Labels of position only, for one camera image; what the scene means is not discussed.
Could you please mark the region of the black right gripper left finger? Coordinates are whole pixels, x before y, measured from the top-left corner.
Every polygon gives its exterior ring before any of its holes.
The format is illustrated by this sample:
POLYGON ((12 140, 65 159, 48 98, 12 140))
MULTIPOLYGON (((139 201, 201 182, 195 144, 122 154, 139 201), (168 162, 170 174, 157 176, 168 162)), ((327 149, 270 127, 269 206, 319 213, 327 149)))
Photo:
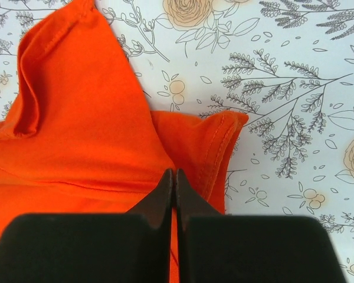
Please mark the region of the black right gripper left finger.
POLYGON ((0 282, 168 282, 173 171, 122 214, 24 214, 0 237, 0 282))

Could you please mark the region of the floral patterned table mat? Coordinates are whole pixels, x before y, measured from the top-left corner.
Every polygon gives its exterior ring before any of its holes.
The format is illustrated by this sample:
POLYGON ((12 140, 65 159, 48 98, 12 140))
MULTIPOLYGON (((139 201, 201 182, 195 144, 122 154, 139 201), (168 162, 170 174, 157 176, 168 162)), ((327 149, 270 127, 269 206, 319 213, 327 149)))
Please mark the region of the floral patterned table mat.
MULTIPOLYGON (((18 48, 73 1, 0 1, 0 122, 18 48)), ((354 1, 93 1, 152 111, 248 116, 225 215, 307 216, 354 282, 354 1)))

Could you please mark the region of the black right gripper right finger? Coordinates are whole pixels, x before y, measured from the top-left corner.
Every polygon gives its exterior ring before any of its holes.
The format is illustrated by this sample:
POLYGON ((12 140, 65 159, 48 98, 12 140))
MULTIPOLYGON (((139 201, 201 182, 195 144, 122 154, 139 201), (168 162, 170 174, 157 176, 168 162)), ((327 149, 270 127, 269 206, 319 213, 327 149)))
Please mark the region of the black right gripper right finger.
POLYGON ((330 238, 307 216, 233 216, 176 173, 181 282, 345 282, 330 238))

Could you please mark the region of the orange t shirt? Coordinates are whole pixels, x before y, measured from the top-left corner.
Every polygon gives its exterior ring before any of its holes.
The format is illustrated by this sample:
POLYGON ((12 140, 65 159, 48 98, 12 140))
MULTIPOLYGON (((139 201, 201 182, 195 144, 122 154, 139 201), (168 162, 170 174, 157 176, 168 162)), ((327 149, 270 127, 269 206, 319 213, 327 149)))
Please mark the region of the orange t shirt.
POLYGON ((248 116, 152 111, 93 1, 73 1, 18 48, 19 93, 0 122, 0 237, 24 214, 122 214, 173 171, 169 281, 179 279, 176 173, 224 215, 248 116))

